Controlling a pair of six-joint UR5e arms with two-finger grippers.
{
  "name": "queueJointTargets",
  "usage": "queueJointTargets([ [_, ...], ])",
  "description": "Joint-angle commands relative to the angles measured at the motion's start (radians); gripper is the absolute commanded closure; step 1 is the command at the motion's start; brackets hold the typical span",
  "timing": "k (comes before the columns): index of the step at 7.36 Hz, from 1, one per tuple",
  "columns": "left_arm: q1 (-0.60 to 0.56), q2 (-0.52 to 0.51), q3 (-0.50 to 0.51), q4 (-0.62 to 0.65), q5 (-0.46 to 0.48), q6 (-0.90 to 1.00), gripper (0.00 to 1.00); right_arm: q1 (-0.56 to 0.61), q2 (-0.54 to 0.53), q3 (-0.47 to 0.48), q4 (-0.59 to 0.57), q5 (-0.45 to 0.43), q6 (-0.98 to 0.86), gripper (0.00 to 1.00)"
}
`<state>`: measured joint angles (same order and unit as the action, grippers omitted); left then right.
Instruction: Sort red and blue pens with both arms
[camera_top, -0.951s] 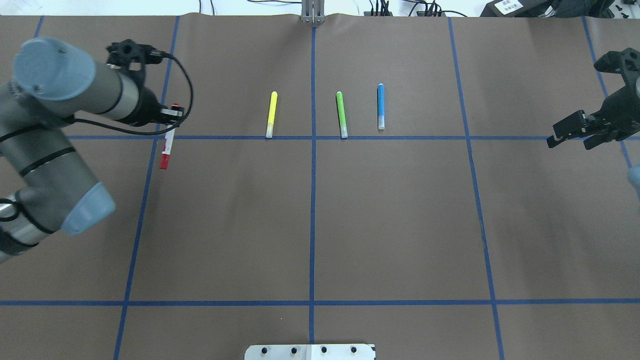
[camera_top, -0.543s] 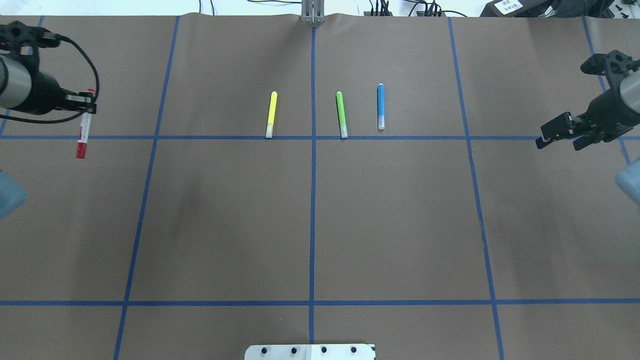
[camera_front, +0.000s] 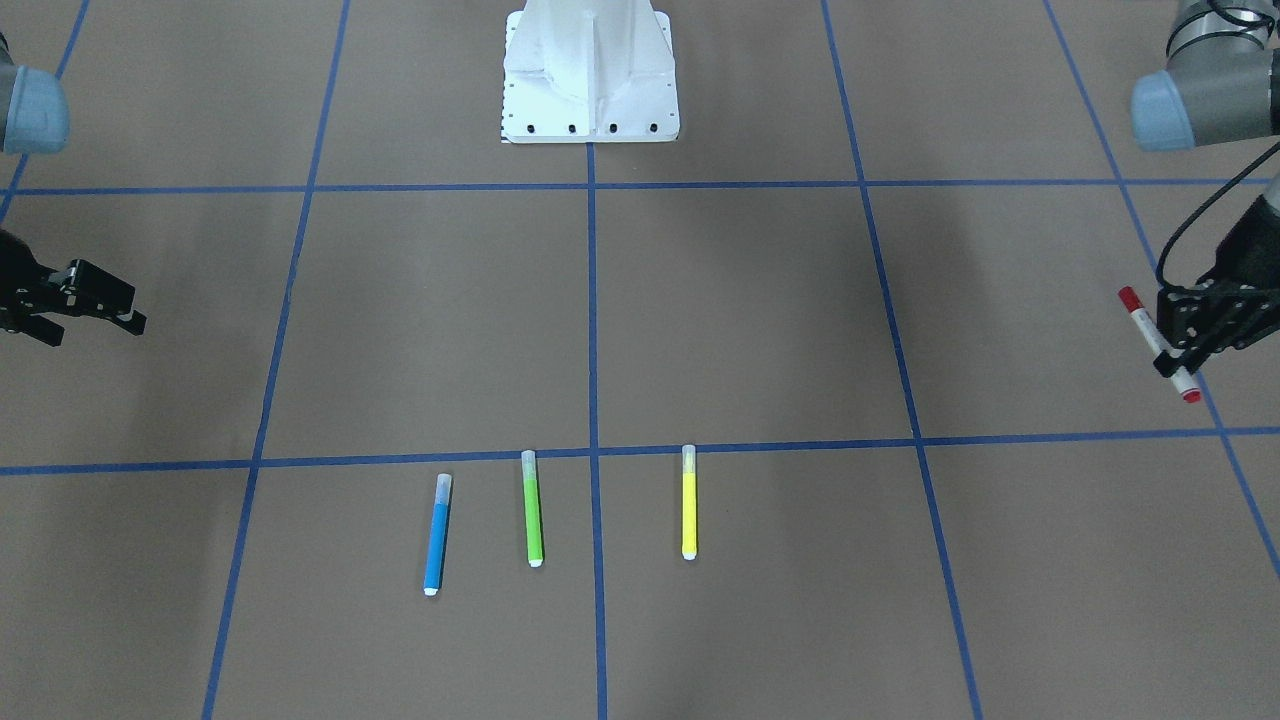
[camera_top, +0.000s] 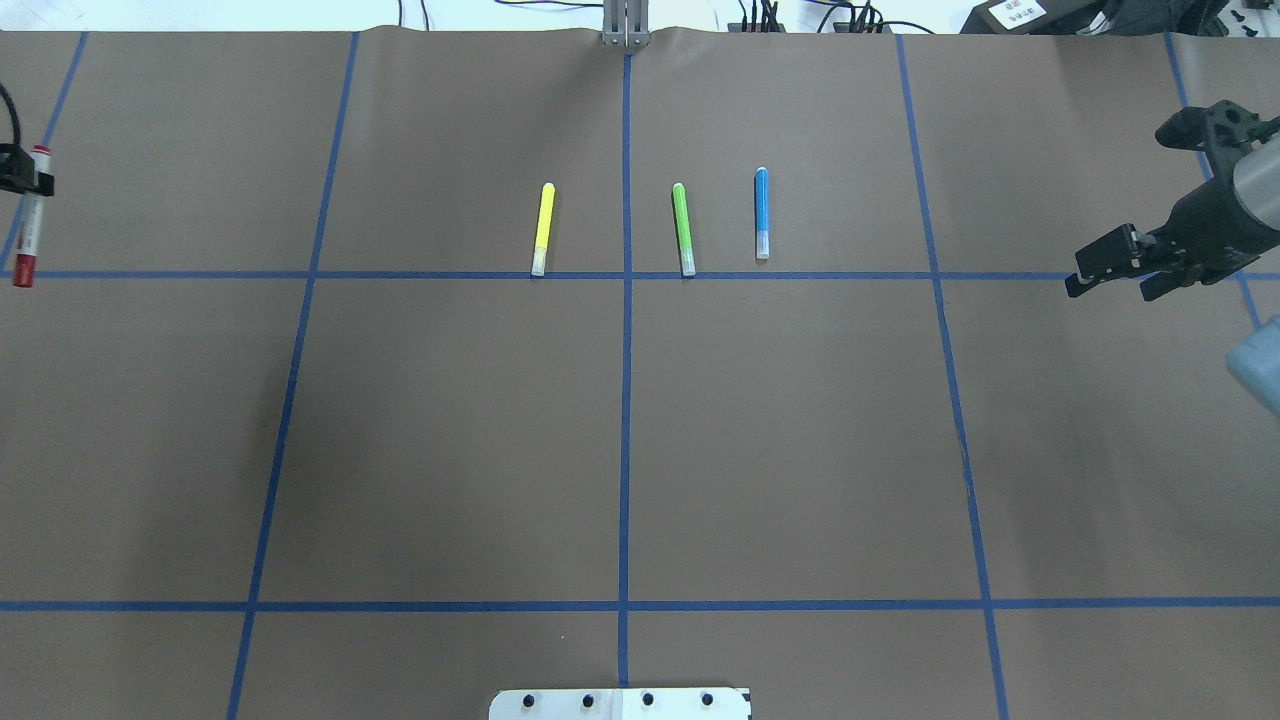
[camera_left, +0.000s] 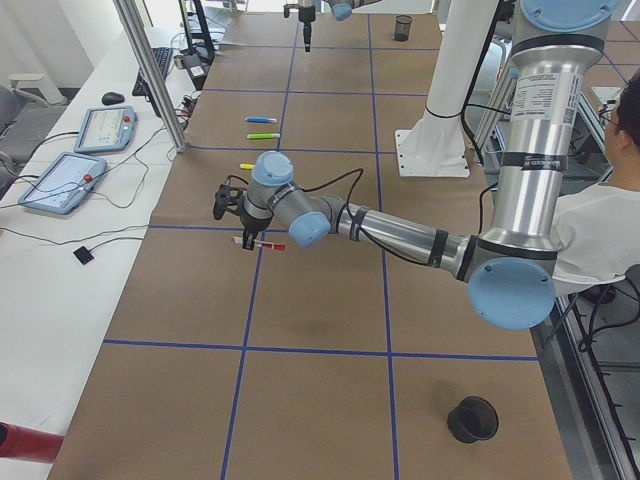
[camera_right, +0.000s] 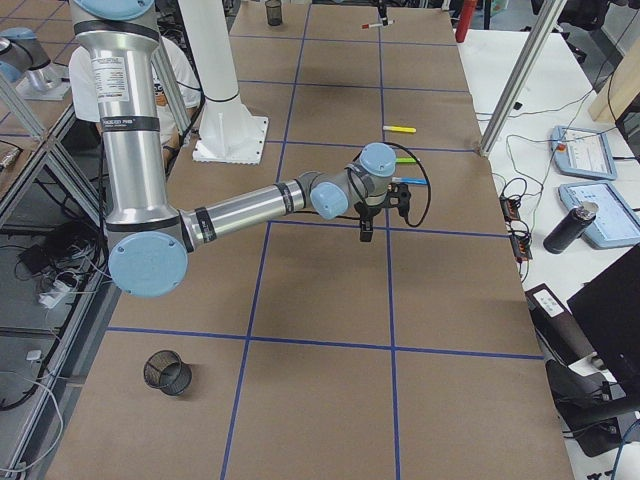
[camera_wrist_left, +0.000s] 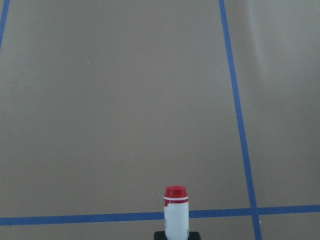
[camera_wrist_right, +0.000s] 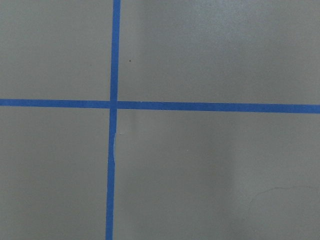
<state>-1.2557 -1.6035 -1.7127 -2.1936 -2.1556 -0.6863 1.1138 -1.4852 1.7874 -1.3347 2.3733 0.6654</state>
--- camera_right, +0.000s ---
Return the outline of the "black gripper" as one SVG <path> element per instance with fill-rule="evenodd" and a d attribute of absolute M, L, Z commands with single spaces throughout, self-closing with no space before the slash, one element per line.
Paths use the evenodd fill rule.
<path fill-rule="evenodd" d="M 383 209 L 389 209 L 391 204 L 387 198 L 376 205 L 369 205 L 366 201 L 360 201 L 354 204 L 354 209 L 359 215 L 359 241 L 371 242 L 374 227 L 373 218 L 377 216 Z"/>

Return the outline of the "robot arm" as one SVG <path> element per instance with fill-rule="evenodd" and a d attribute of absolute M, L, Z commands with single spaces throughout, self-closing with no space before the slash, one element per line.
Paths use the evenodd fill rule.
<path fill-rule="evenodd" d="M 238 90 L 220 3 L 181 7 L 205 111 L 195 158 L 257 163 L 268 121 L 252 115 Z M 166 194 L 160 125 L 153 93 L 153 54 L 161 37 L 150 1 L 75 1 L 77 41 L 88 51 L 97 90 L 113 208 L 106 220 L 114 283 L 140 297 L 158 297 L 183 280 L 188 255 L 221 236 L 306 207 L 332 219 L 356 203 L 379 204 L 396 167 L 382 143 L 364 146 L 342 172 L 307 172 L 208 207 L 174 208 Z"/>

